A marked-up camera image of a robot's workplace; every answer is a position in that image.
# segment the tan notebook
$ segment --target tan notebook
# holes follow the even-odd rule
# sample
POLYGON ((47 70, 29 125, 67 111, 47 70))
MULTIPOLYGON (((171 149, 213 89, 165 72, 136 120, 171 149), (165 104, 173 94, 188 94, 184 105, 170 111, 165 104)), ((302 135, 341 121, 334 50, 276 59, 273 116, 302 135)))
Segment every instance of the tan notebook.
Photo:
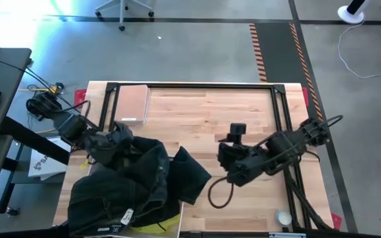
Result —
POLYGON ((125 124, 145 123, 149 98, 147 85, 121 86, 114 120, 125 124))

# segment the black jacket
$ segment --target black jacket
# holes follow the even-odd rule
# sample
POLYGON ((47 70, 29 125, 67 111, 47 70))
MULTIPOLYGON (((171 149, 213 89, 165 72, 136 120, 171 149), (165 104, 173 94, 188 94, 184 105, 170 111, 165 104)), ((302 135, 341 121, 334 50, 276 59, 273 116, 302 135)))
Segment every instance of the black jacket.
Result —
POLYGON ((119 151, 110 168, 73 185, 68 208, 71 234, 90 234, 101 227, 112 233, 105 226, 121 231, 169 219, 180 212, 179 200, 194 204, 211 178, 183 147, 172 161, 156 139, 135 136, 128 149, 119 151), (129 220, 127 210, 133 211, 129 220))

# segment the wooden table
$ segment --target wooden table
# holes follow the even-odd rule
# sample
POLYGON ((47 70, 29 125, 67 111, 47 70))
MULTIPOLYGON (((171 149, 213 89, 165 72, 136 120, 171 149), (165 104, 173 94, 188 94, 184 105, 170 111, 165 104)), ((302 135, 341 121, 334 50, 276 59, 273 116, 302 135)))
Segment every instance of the wooden table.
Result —
MULTIPOLYGON (((99 123, 107 83, 90 81, 87 88, 86 99, 92 102, 88 118, 96 125, 99 123)), ((296 129, 308 117, 304 96, 300 84, 285 84, 285 89, 292 127, 296 129)), ((105 128, 108 128, 113 98, 112 93, 105 128)), ((230 123, 247 124, 247 135, 242 139, 245 144, 256 144, 276 131, 270 92, 259 89, 156 88, 151 89, 149 103, 146 123, 143 126, 131 126, 133 133, 159 139, 169 155, 174 155, 182 145, 212 175, 196 204, 185 204, 181 231, 281 231, 276 224, 275 213, 289 210, 283 173, 273 177, 262 174, 241 188, 235 186, 232 201, 224 209, 213 208, 207 199, 210 184, 226 174, 217 162, 217 141, 226 137, 230 123)), ((281 116, 285 128, 283 113, 281 116)), ((89 168, 80 168, 85 156, 84 151, 71 154, 54 225, 67 219, 71 187, 88 174, 89 168)), ((307 199, 323 220, 332 225, 319 161, 306 153, 300 167, 307 199)), ((213 189, 214 202, 224 203, 229 192, 230 184, 221 182, 213 189)), ((300 204, 295 200, 298 220, 303 225, 300 204)))

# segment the chair leg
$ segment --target chair leg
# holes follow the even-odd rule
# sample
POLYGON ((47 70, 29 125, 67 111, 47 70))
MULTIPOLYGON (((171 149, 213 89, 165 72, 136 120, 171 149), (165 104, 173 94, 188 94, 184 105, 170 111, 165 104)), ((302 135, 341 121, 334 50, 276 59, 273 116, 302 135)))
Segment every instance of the chair leg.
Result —
POLYGON ((120 0, 120 26, 118 27, 121 31, 125 29, 123 25, 124 20, 124 2, 125 0, 120 0))
POLYGON ((139 2, 139 1, 137 1, 137 0, 132 0, 132 1, 133 1, 134 3, 137 3, 137 4, 139 4, 139 5, 141 5, 141 6, 143 6, 143 7, 145 7, 145 8, 147 8, 147 9, 149 9, 149 10, 152 11, 152 7, 146 5, 145 3, 141 3, 141 2, 139 2))
POLYGON ((103 4, 103 5, 101 5, 101 6, 99 6, 99 7, 97 7, 97 8, 95 9, 95 12, 99 12, 99 11, 101 11, 101 10, 104 10, 104 9, 107 9, 107 8, 110 8, 110 7, 113 7, 113 6, 118 5, 118 4, 120 4, 120 0, 111 0, 111 1, 109 1, 109 2, 107 2, 107 3, 105 3, 105 4, 103 4))

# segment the concrete floor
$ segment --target concrete floor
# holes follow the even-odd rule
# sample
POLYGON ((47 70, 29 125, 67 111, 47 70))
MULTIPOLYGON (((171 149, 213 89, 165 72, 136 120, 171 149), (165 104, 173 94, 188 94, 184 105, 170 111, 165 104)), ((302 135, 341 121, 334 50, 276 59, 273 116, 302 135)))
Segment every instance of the concrete floor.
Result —
MULTIPOLYGON (((41 15, 93 17, 105 0, 0 0, 0 47, 27 47, 32 69, 51 82, 75 89, 90 80, 257 82, 257 68, 247 24, 126 23, 119 32, 111 22, 31 20, 41 15)), ((337 8, 349 1, 295 0, 300 19, 336 20, 337 8)), ((288 1, 152 0, 157 17, 198 19, 291 19, 288 1)), ((381 1, 372 0, 368 20, 381 20, 381 1)), ((117 17, 118 9, 103 12, 117 17)), ((131 7, 131 17, 145 11, 131 7)), ((357 79, 339 61, 337 42, 347 26, 304 25, 302 30, 327 117, 343 114, 332 136, 360 233, 381 235, 381 77, 357 79)), ((360 26, 345 35, 342 49, 360 75, 381 73, 381 26, 360 26)), ((21 87, 37 83, 24 76, 21 87)), ((18 93, 9 116, 27 125, 28 92, 18 93), (24 113, 16 114, 16 109, 24 113)), ((45 130, 49 122, 35 122, 45 130)), ((10 156, 14 157, 16 145, 10 156)), ((331 211, 343 216, 330 163, 319 148, 331 211)), ((7 173, 0 175, 0 196, 7 173)), ((22 215, 0 215, 0 231, 50 227, 61 185, 16 186, 10 206, 22 215)))

